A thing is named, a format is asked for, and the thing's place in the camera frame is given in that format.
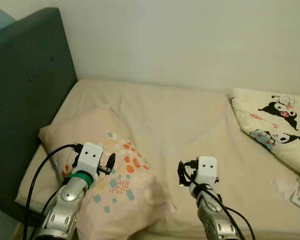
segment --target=bed frame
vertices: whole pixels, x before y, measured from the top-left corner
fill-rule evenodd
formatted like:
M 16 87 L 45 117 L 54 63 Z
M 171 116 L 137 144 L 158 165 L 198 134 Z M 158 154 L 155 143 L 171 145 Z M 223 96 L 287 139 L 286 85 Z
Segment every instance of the bed frame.
M 0 30 L 0 209 L 24 221 L 15 203 L 39 146 L 77 77 L 58 8 L 44 8 Z M 40 221 L 32 212 L 30 225 Z

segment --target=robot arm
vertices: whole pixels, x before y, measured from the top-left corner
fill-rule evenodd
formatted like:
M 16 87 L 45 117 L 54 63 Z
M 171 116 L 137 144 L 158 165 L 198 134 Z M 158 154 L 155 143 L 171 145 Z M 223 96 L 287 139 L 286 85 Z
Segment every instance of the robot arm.
M 184 169 L 194 169 L 191 178 L 199 186 L 187 181 Z M 219 182 L 217 177 L 217 160 L 214 157 L 200 156 L 196 160 L 178 166 L 179 184 L 189 187 L 190 194 L 196 199 L 198 217 L 202 222 L 208 240 L 243 240 L 221 206 L 202 189 L 206 189 L 215 197 L 213 186 Z
M 110 174 L 115 164 L 113 153 L 106 164 L 100 165 L 103 153 L 101 146 L 84 144 L 76 157 L 72 174 L 67 175 L 63 185 L 54 197 L 55 205 L 48 211 L 36 235 L 37 240 L 71 240 L 76 229 L 77 212 L 87 190 L 98 183 L 100 172 Z

